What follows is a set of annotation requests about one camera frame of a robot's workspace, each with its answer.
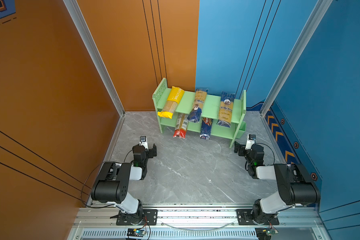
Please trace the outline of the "red spaghetti bag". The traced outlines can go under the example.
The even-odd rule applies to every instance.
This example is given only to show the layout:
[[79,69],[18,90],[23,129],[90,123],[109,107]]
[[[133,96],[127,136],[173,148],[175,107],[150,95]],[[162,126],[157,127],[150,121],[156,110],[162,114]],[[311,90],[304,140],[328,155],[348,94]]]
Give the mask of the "red spaghetti bag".
[[174,131],[174,138],[186,138],[187,128],[188,128],[188,115],[187,114],[179,114],[176,122],[176,127]]

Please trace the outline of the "blue Barilla spaghetti box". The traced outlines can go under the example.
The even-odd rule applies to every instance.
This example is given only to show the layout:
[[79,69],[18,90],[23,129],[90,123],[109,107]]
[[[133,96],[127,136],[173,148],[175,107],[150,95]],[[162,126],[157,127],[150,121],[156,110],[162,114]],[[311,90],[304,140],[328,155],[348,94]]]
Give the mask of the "blue Barilla spaghetti box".
[[212,123],[213,120],[210,118],[203,118],[201,125],[200,138],[204,140],[209,140],[212,132]]

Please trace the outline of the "blue yellow pasta bag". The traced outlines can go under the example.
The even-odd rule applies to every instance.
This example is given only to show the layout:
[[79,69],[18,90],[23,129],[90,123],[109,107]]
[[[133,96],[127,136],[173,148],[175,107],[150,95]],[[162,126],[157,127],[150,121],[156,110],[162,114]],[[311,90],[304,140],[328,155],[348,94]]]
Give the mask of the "blue yellow pasta bag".
[[234,101],[234,94],[229,94],[227,92],[221,93],[217,125],[227,128],[231,127]]

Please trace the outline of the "yellow blue spaghetti bag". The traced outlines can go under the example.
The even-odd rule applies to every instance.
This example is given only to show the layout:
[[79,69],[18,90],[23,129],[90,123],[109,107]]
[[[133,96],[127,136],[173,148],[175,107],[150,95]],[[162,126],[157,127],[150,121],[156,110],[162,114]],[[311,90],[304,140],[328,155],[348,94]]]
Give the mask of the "yellow blue spaghetti bag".
[[192,110],[187,118],[190,123],[198,123],[201,120],[207,94],[208,89],[196,89]]

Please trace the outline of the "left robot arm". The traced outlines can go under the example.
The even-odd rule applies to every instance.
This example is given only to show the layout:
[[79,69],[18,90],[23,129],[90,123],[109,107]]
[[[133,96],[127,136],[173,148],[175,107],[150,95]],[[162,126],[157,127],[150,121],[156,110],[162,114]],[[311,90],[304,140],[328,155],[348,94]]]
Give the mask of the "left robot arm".
[[140,143],[133,146],[134,159],[130,163],[106,162],[94,182],[91,198],[119,209],[110,217],[117,219],[118,225],[147,224],[142,201],[134,198],[128,191],[130,181],[144,180],[148,172],[148,160],[157,156],[157,146],[149,149]]

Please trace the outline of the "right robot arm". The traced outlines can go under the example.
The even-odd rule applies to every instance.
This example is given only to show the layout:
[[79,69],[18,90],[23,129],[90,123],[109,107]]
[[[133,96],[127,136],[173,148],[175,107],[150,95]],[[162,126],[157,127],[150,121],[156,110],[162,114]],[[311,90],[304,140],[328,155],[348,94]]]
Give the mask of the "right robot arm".
[[246,159],[246,170],[253,179],[276,181],[278,188],[274,194],[256,200],[251,212],[241,214],[241,218],[258,225],[268,224],[281,211],[320,202],[319,188],[304,165],[274,163],[266,166],[264,147],[259,144],[235,142],[234,152]]

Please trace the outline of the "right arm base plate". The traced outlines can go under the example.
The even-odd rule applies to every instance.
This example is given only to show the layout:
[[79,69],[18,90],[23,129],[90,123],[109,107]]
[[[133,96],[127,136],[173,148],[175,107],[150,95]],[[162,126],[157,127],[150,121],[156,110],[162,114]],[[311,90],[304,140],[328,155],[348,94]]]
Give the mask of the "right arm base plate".
[[237,209],[236,214],[240,226],[269,224],[278,226],[280,224],[276,214],[264,214],[263,212],[256,214],[250,209]]

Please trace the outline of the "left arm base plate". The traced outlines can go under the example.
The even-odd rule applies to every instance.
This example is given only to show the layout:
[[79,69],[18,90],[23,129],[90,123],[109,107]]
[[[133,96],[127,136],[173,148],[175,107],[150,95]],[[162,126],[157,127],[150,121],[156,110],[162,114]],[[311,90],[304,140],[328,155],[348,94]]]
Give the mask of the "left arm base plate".
[[143,226],[144,224],[155,226],[158,220],[158,210],[143,209],[140,213],[133,215],[123,214],[119,211],[115,218],[117,226]]

